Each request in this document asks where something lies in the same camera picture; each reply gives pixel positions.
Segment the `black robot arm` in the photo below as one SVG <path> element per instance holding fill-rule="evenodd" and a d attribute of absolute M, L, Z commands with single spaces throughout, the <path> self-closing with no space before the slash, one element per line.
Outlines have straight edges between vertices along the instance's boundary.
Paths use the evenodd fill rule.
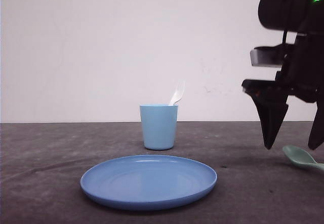
<path fill-rule="evenodd" d="M 242 82 L 257 108 L 264 145 L 273 146 L 287 99 L 295 96 L 317 105 L 308 140 L 308 147 L 316 149 L 323 143 L 323 0 L 260 0 L 258 17 L 265 28 L 296 34 L 293 44 L 283 40 L 250 52 L 253 66 L 280 68 L 273 81 Z"/>

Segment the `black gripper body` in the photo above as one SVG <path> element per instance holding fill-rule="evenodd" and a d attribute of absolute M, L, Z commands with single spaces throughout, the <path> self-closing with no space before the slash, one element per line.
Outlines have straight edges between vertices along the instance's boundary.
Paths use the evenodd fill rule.
<path fill-rule="evenodd" d="M 245 79 L 243 91 L 263 98 L 295 96 L 306 103 L 323 98 L 323 35 L 297 34 L 294 52 L 274 80 Z"/>

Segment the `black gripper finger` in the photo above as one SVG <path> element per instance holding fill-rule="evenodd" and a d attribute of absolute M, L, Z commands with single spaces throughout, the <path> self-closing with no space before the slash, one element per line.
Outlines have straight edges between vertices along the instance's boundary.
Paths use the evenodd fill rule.
<path fill-rule="evenodd" d="M 251 98 L 260 118 L 264 146 L 271 149 L 288 110 L 288 95 L 263 98 L 260 94 L 251 94 Z"/>
<path fill-rule="evenodd" d="M 323 143 L 323 99 L 319 99 L 316 102 L 317 111 L 313 121 L 312 129 L 309 135 L 308 147 L 315 150 Z"/>

